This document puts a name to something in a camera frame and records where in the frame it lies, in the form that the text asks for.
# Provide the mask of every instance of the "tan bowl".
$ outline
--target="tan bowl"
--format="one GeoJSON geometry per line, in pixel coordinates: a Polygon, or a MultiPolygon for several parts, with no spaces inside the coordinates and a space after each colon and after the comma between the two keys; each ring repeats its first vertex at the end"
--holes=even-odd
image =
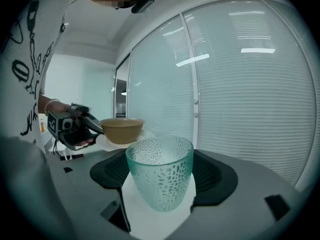
{"type": "Polygon", "coordinates": [[[127,144],[138,138],[144,121],[135,118],[110,118],[100,121],[100,124],[109,141],[127,144]]]}

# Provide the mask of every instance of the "person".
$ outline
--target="person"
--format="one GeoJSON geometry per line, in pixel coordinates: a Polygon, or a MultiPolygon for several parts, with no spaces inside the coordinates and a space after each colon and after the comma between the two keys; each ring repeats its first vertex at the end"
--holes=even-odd
{"type": "MultiPolygon", "coordinates": [[[[138,0],[91,1],[119,9],[132,7],[138,0]]],[[[0,104],[6,104],[0,110],[0,136],[19,137],[43,152],[38,114],[62,113],[70,107],[46,97],[44,92],[47,69],[62,36],[68,3],[69,0],[31,0],[0,47],[0,104]]]]}

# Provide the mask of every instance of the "hand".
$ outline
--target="hand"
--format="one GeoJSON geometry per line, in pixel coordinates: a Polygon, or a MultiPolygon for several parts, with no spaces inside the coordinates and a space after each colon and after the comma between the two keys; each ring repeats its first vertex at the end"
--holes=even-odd
{"type": "MultiPolygon", "coordinates": [[[[64,113],[64,112],[67,112],[68,109],[70,108],[70,105],[68,104],[64,104],[62,102],[59,102],[59,101],[56,101],[56,102],[52,102],[50,104],[48,104],[48,107],[47,107],[47,110],[48,111],[52,111],[54,113],[64,113]]],[[[91,138],[91,139],[88,139],[86,141],[82,141],[80,142],[77,146],[84,146],[84,145],[87,145],[91,142],[93,142],[94,139],[91,138]]]]}

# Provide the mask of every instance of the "bracelet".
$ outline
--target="bracelet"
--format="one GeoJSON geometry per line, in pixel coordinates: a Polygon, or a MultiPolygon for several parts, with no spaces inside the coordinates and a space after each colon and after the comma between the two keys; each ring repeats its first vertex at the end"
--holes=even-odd
{"type": "Polygon", "coordinates": [[[46,116],[48,116],[48,111],[47,111],[47,107],[50,103],[52,102],[60,102],[60,100],[58,100],[57,98],[53,98],[53,99],[50,99],[44,106],[44,113],[46,116]]]}

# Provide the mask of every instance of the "glass cup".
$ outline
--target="glass cup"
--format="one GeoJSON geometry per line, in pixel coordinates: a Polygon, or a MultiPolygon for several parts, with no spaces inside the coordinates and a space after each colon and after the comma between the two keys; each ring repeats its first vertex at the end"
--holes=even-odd
{"type": "Polygon", "coordinates": [[[150,207],[169,212],[180,205],[194,161],[194,146],[189,140],[147,138],[131,144],[125,154],[134,183],[150,207]]]}

